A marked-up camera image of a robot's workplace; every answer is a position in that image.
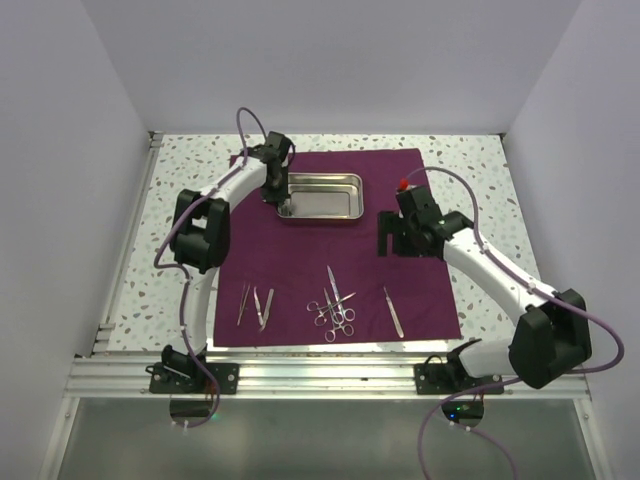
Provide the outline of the steel instrument tray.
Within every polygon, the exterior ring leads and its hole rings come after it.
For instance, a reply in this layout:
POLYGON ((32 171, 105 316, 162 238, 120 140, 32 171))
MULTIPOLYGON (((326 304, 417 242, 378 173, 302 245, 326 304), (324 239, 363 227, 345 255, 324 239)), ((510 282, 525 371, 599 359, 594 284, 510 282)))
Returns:
POLYGON ((294 216, 281 219, 355 222, 364 214, 364 184, 354 173, 290 173, 289 197, 294 216))

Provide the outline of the steel surgical scissors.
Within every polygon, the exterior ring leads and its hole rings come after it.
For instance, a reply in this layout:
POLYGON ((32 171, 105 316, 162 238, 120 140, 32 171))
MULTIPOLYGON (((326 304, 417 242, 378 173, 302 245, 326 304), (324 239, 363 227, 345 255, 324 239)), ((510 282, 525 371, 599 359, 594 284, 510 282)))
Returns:
POLYGON ((345 321, 352 322, 355 319, 355 311, 344 306, 344 298, 340 295, 333 270, 330 266, 327 266, 327 272, 335 301, 337 303, 338 311, 345 321))

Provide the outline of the steel hemostat forceps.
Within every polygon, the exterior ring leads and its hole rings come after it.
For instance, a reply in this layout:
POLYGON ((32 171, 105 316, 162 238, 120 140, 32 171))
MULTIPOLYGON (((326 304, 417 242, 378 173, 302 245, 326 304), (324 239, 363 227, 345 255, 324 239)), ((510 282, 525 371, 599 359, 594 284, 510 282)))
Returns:
POLYGON ((306 305, 306 310, 315 315, 313 323, 316 327, 326 325, 332 320, 332 303, 328 291, 323 289, 324 302, 312 300, 306 305))
POLYGON ((325 341, 333 343, 339 334, 343 334, 346 337, 352 337, 355 333, 354 327, 350 320, 339 311, 340 302, 331 303, 327 301, 327 313, 331 320, 331 326, 325 332, 325 341))

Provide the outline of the steel forceps tweezers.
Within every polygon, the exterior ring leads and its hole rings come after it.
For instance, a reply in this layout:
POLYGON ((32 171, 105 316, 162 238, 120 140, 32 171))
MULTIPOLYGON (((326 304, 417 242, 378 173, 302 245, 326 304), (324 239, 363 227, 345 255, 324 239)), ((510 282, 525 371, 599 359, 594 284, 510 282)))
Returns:
POLYGON ((241 291, 241 299, 240 299, 240 303, 239 303, 239 310, 238 310, 238 316, 237 316, 237 320, 236 320, 236 326, 239 327, 241 325, 241 321, 242 321, 242 317, 243 314, 246 310, 246 303, 248 300, 248 295, 250 292, 250 284, 248 282, 245 282, 242 286, 242 291, 241 291))

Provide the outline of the curved tip steel tweezers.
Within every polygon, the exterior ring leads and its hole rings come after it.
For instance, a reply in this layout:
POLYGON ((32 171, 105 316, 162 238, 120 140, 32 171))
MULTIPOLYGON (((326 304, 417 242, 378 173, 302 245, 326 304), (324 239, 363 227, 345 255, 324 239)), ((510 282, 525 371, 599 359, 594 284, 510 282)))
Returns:
POLYGON ((273 301, 275 290, 270 289, 267 294, 267 298, 264 304, 260 302, 260 298, 257 292, 257 288, 253 289, 254 305, 259 322, 259 331, 263 332, 267 326, 270 318, 270 310, 273 301))

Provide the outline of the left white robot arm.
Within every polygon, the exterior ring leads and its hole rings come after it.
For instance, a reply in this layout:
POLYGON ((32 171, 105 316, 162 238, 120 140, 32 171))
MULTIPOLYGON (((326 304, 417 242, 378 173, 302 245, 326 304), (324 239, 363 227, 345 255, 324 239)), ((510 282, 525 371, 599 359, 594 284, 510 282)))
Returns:
POLYGON ((184 276, 179 300, 179 340, 161 355, 164 369, 185 392, 201 390, 208 379, 205 366, 206 319, 215 274, 231 246, 231 213, 258 190, 265 203, 282 206, 289 198, 289 165, 293 141, 270 132, 262 144, 243 148, 228 172, 201 190, 179 193, 173 226, 154 259, 159 269, 175 268, 184 276))

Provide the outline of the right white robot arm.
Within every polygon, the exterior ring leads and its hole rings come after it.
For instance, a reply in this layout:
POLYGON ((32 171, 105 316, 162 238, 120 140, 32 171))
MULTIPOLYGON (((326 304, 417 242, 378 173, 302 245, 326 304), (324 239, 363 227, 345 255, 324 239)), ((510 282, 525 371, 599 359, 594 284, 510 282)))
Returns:
POLYGON ((377 252, 437 258, 460 270, 513 321, 506 341, 470 340, 442 363, 425 361, 416 375, 442 393, 468 392, 516 376, 540 389, 590 359, 586 303, 573 289, 560 292, 494 250, 459 211, 443 213, 425 186, 396 193, 397 211, 377 216, 377 252))

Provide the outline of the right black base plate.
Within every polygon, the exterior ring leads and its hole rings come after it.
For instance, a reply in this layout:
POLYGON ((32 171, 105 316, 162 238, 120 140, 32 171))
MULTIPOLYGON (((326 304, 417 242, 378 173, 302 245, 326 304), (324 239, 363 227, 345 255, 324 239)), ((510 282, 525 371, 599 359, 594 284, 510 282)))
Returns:
POLYGON ((425 361, 413 366, 413 378, 418 395, 450 395, 469 389, 483 387, 482 394, 500 395, 503 386, 494 386, 502 378, 492 376, 472 377, 463 368, 458 355, 448 353, 445 357, 430 355, 425 361))

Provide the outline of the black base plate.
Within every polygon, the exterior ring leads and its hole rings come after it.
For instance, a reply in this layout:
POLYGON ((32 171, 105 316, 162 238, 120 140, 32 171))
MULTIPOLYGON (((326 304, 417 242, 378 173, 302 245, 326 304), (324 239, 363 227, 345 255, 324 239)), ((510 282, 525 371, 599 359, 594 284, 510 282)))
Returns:
POLYGON ((149 392, 152 394, 216 394, 235 395, 239 381, 236 363, 208 362, 204 354, 196 358, 205 367, 205 373, 188 354, 167 346, 161 359, 145 367, 150 375, 149 392))
POLYGON ((450 395, 469 389, 483 387, 482 394, 500 395, 503 386, 494 386, 502 378, 492 376, 472 377, 463 368, 458 355, 448 353, 445 357, 430 355, 425 361, 413 366, 413 378, 418 395, 450 395))

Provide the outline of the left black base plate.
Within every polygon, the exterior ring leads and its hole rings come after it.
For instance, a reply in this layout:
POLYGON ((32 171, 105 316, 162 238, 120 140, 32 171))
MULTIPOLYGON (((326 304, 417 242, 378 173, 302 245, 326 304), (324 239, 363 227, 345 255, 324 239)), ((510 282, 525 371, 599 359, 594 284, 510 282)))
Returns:
POLYGON ((205 373, 188 354, 167 346, 161 359, 145 367, 150 375, 149 392, 152 394, 216 394, 235 395, 239 381, 236 363, 208 362, 204 354, 196 358, 205 367, 205 373))

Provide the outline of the aluminium frame rail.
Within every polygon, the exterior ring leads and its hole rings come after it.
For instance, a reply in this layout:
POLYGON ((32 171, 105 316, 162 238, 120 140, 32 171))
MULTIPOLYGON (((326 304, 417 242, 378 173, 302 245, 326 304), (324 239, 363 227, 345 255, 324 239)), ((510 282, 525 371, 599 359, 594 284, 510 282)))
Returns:
POLYGON ((128 253, 92 354, 76 359, 40 475, 44 479, 448 478, 609 479, 582 376, 485 400, 476 432, 431 415, 412 367, 450 340, 296 347, 212 347, 240 367, 239 391, 205 426, 184 430, 144 367, 171 335, 164 314, 180 293, 159 285, 145 254, 168 215, 169 178, 198 160, 222 171, 232 135, 156 134, 128 253))

